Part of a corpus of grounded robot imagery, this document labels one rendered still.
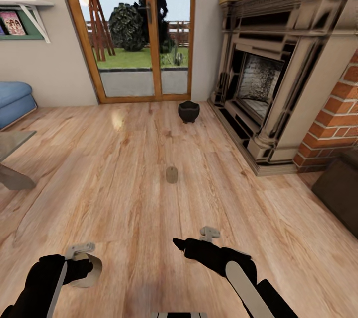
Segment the cauldron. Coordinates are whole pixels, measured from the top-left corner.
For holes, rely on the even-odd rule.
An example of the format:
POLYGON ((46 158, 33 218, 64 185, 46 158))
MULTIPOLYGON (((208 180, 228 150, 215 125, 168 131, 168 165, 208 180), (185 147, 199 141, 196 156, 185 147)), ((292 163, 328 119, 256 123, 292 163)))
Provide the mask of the cauldron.
POLYGON ((199 104, 190 100, 181 103, 178 108, 178 113, 185 124, 188 122, 195 122, 195 119, 199 115, 199 104))

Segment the pillar candle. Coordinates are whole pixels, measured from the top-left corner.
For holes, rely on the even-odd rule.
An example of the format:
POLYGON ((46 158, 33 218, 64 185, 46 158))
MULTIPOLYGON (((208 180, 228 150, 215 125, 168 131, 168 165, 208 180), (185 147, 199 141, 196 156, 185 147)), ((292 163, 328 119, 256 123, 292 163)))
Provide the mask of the pillar candle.
POLYGON ((166 170, 166 179, 168 183, 175 184, 178 181, 178 169, 170 166, 166 170))
POLYGON ((92 256, 88 253, 77 255, 76 261, 83 260, 83 259, 89 259, 89 263, 92 262, 93 264, 93 270, 88 273, 86 278, 71 281, 71 283, 67 284, 66 286, 70 287, 77 287, 77 288, 89 288, 92 285, 94 285, 98 278, 100 277, 103 269, 103 264, 100 258, 97 258, 95 256, 92 256))

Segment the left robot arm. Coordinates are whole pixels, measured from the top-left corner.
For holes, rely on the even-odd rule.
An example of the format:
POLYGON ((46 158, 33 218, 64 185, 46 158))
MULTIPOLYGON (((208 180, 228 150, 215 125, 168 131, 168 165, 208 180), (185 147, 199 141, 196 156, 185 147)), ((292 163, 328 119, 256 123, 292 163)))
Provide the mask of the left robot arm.
POLYGON ((62 285, 86 278, 93 270, 89 259, 76 261, 76 256, 95 250, 95 243, 86 242, 68 246, 65 256, 54 254, 39 258, 29 271, 18 300, 8 306, 0 318, 52 318, 62 285))

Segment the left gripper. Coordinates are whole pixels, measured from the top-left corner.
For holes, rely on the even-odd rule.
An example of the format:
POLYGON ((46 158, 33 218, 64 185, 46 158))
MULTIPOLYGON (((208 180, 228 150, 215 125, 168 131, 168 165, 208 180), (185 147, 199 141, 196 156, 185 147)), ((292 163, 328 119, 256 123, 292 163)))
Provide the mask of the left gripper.
POLYGON ((88 273, 93 270, 92 262, 89 263, 89 259, 83 259, 79 261, 67 260, 71 264, 71 273, 64 285, 71 283, 71 281, 86 278, 88 273))

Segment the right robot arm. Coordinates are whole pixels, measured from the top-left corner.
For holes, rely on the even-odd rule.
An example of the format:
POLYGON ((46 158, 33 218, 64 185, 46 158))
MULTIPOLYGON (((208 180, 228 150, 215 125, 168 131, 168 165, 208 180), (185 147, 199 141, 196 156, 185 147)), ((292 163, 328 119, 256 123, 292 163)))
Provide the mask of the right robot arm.
POLYGON ((212 244, 212 238, 221 238, 219 229, 205 226, 199 232, 199 239, 175 238, 174 243, 184 250, 185 257, 227 278, 250 318, 297 318, 267 279, 256 284, 256 265, 249 254, 212 244))

